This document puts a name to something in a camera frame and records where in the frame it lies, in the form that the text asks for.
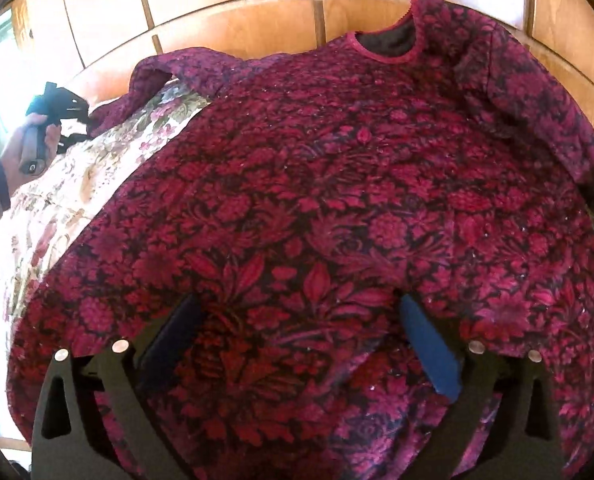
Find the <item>silver screw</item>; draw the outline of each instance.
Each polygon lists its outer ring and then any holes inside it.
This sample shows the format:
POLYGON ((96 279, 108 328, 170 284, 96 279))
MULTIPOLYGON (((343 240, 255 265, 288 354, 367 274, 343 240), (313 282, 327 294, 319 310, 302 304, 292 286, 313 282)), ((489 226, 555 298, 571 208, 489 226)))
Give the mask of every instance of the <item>silver screw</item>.
POLYGON ((486 351, 486 347, 481 341, 471 341, 468 343, 468 350, 474 354, 481 355, 486 351))
POLYGON ((68 350, 62 348, 55 352, 55 361, 64 361, 68 357, 68 350))
POLYGON ((530 359, 533 363, 541 363, 541 354, 537 350, 530 350, 528 352, 528 359, 530 359))
POLYGON ((116 354, 122 354, 128 350, 131 344, 126 339, 119 339, 113 343, 111 347, 116 354))

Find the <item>neckline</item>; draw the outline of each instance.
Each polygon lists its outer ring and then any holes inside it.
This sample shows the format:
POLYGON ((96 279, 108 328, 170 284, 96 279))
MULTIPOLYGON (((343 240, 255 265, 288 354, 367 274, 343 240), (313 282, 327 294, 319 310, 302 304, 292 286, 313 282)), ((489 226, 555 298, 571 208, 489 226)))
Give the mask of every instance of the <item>neckline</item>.
POLYGON ((404 16, 394 25, 390 27, 384 28, 382 30, 377 30, 375 32, 362 32, 361 30, 352 30, 347 33, 346 40, 359 54, 362 56, 368 57, 375 61, 379 61, 380 63, 386 64, 400 64, 400 63, 410 63, 411 61, 415 60, 421 51, 424 49, 426 44, 426 38, 423 33, 422 27, 420 27, 419 23, 419 13, 418 13, 418 5, 417 0, 410 0, 410 9, 408 12, 404 14, 404 16), (357 40, 357 34, 379 34, 380 32, 387 32, 388 30, 393 30, 394 28, 403 25, 406 22, 413 20, 415 25, 415 43, 413 44, 412 48, 408 50, 403 56, 397 57, 388 57, 388 56, 381 56, 380 54, 375 54, 368 50, 365 46, 359 43, 357 40))

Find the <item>hand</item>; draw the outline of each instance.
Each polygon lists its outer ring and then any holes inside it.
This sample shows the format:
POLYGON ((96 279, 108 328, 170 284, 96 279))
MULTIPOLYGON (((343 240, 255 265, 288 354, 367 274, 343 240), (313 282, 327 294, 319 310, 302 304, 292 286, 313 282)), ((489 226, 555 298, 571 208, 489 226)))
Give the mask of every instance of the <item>hand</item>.
MULTIPOLYGON (((27 184, 41 175, 27 175, 21 173, 21 152, 24 147, 24 132, 26 128, 31 124, 41 124, 46 120, 46 115, 30 114, 26 117, 24 124, 10 136, 4 152, 0 157, 2 168, 6 175, 6 183, 8 184, 8 194, 13 195, 20 186, 27 184)), ((46 138, 44 143, 46 144, 46 169, 51 165, 55 155, 57 153, 57 144, 59 142, 59 136, 62 134, 62 127, 49 124, 46 127, 46 138)))

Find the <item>wooden headboard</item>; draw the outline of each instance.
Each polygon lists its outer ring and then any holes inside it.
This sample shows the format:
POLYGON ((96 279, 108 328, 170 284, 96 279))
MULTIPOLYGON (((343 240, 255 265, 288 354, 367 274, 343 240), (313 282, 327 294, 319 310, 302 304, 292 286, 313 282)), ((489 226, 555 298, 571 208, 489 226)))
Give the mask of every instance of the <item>wooden headboard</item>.
MULTIPOLYGON (((586 0, 449 0, 504 23, 594 125, 594 11, 586 0)), ((16 36, 45 78, 91 104, 128 88, 144 57, 188 46, 302 52, 394 23, 410 0, 24 0, 16 36)))

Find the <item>red floral shirt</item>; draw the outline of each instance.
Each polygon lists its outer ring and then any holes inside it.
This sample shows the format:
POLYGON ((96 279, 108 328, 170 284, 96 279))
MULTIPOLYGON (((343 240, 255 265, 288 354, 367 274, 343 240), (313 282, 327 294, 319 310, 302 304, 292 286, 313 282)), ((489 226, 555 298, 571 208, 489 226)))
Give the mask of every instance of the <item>red floral shirt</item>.
POLYGON ((397 320, 401 289, 459 317, 464 339, 539 349, 566 473, 579 469, 594 449, 594 131, 493 20, 442 0, 413 0, 410 20, 397 58, 349 34, 296 56, 191 48, 139 63, 97 131, 171 74, 215 101, 30 302, 8 378, 27 438, 56 349, 132 338, 194 292, 207 320, 149 402, 199 478, 396 479, 447 408, 397 320))

